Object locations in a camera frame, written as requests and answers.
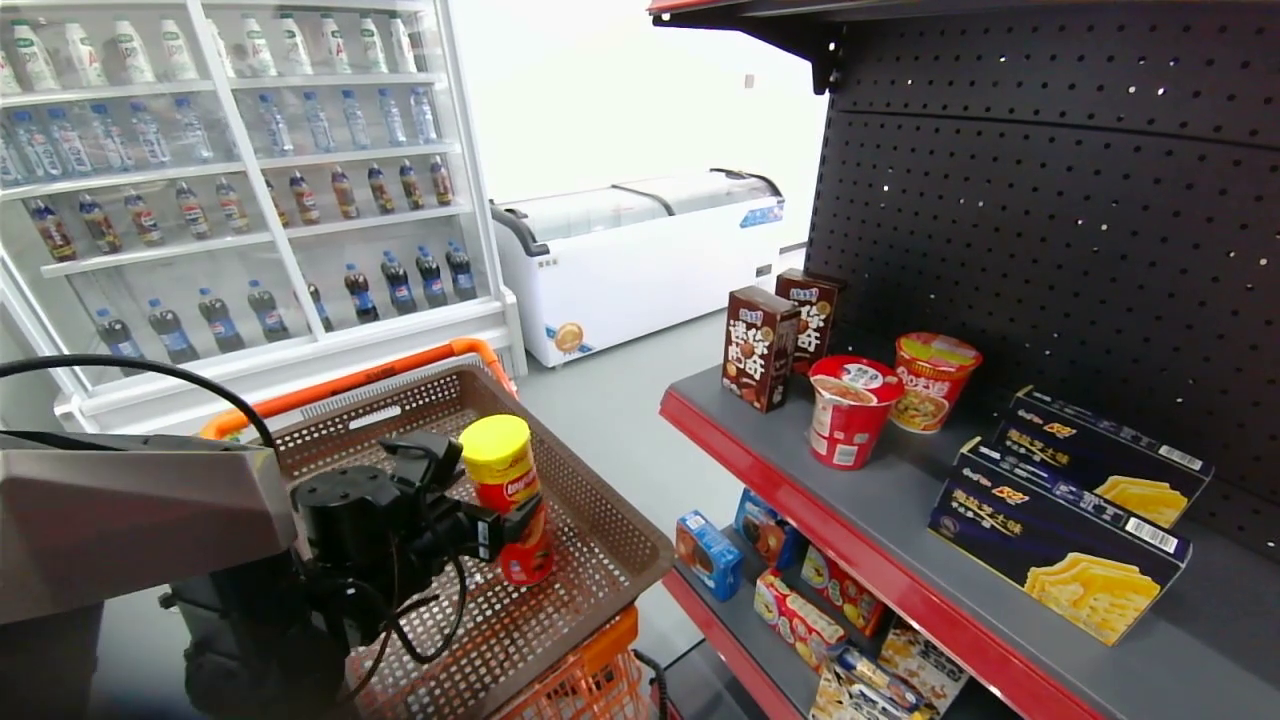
gray floor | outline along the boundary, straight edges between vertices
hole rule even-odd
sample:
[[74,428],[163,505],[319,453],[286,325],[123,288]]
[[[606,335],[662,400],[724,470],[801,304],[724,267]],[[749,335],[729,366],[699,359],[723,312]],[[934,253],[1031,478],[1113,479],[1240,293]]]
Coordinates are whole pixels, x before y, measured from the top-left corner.
[[[672,382],[721,361],[724,314],[696,320],[548,370],[530,357],[520,400],[668,536],[689,510],[723,527],[742,484],[658,416]],[[662,585],[643,594],[639,650],[663,664],[701,633]]]

instant noodle cup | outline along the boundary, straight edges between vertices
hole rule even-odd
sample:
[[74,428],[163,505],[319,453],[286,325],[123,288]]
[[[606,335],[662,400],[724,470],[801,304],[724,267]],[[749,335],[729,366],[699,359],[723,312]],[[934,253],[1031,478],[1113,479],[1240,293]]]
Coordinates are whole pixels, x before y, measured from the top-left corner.
[[[467,425],[462,443],[462,464],[475,483],[476,501],[506,515],[520,503],[541,493],[529,423],[515,415],[489,415]],[[547,497],[534,519],[498,555],[502,575],[513,585],[532,585],[552,571],[552,538]]]
[[809,447],[823,465],[856,470],[867,464],[902,382],[887,365],[855,355],[832,355],[809,370],[813,424]]
[[890,418],[913,433],[942,429],[982,354],[966,342],[937,333],[908,333],[897,338],[897,377],[906,395]]

black pegboard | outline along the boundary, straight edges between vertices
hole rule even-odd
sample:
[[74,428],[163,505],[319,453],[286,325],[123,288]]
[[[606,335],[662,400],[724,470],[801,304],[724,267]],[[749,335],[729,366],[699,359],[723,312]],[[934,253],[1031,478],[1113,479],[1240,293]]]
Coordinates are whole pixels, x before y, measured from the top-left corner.
[[844,320],[1213,461],[1192,516],[1280,560],[1280,13],[877,20],[841,53],[806,266]]

noodle cup lid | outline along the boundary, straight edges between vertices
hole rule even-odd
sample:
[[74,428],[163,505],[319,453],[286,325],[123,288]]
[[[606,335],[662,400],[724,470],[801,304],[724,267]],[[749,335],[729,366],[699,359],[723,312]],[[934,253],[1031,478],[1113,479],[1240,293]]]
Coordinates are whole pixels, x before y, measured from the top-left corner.
[[897,338],[900,357],[945,373],[972,373],[982,364],[974,346],[938,333],[908,333]]
[[829,355],[809,370],[814,392],[845,405],[891,405],[902,397],[902,380],[882,363],[856,355]]

shopping basket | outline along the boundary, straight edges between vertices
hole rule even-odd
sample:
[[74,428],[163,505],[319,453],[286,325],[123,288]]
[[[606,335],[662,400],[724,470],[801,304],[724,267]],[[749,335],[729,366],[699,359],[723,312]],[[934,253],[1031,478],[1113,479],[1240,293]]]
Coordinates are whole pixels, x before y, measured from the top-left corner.
[[[474,355],[401,380],[433,364]],[[366,717],[631,717],[645,702],[640,669],[627,652],[635,639],[635,598],[671,569],[672,546],[612,487],[515,397],[486,343],[457,340],[360,373],[255,405],[264,416],[319,409],[273,432],[282,471],[292,483],[323,470],[390,462],[378,438],[412,430],[457,436],[485,415],[529,421],[534,461],[550,505],[554,571],[532,587],[506,583],[497,566],[465,561],[467,603],[449,651],[428,666],[393,642],[372,683],[357,700]],[[238,411],[214,418],[201,434],[225,438],[247,425]],[[471,483],[451,491],[474,498]],[[439,600],[401,621],[421,648],[436,647],[456,612],[457,580],[435,579]],[[374,648],[353,653],[352,684]]]

